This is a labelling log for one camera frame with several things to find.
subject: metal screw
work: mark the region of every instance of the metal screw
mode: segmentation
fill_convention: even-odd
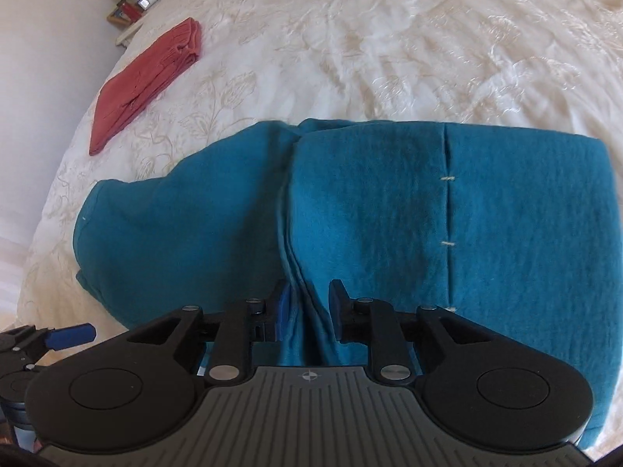
[[[381,369],[381,375],[390,381],[400,381],[407,379],[411,375],[411,371],[404,365],[385,365]]]
[[[353,311],[357,314],[370,314],[370,307],[375,300],[369,297],[357,298],[353,304]]]
[[[247,299],[247,304],[250,305],[251,314],[262,314],[264,312],[264,300],[249,298]]]
[[[233,365],[216,365],[210,369],[208,374],[217,381],[231,381],[240,375],[240,371]]]

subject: blue towel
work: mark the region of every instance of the blue towel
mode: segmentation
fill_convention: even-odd
[[[443,123],[266,122],[162,179],[99,182],[76,224],[82,286],[127,327],[220,311],[287,277],[278,362],[346,364],[331,279],[351,296],[457,313],[579,369],[605,421],[621,361],[622,262],[601,142]]]

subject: fabric fold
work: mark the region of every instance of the fabric fold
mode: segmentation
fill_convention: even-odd
[[[102,87],[88,153],[98,154],[181,73],[197,62],[201,28],[188,18],[161,35]]]

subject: metal pin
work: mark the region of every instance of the metal pin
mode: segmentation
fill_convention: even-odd
[[[212,379],[216,379],[217,381],[230,381],[236,379],[240,371],[233,365],[216,365],[216,367],[210,369],[208,374]]]
[[[390,381],[400,381],[407,379],[411,371],[404,365],[386,365],[381,369],[381,376]]]
[[[251,314],[262,314],[264,312],[264,300],[249,298],[247,299],[247,304],[249,305]]]

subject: bed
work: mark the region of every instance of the bed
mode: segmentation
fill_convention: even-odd
[[[103,152],[88,155],[95,101],[50,190],[26,265],[18,323],[122,332],[76,282],[77,213],[96,181],[167,174],[263,119],[435,120],[602,139],[623,201],[623,0],[163,0],[111,72],[187,17],[202,59]],[[623,382],[589,454],[623,442]]]

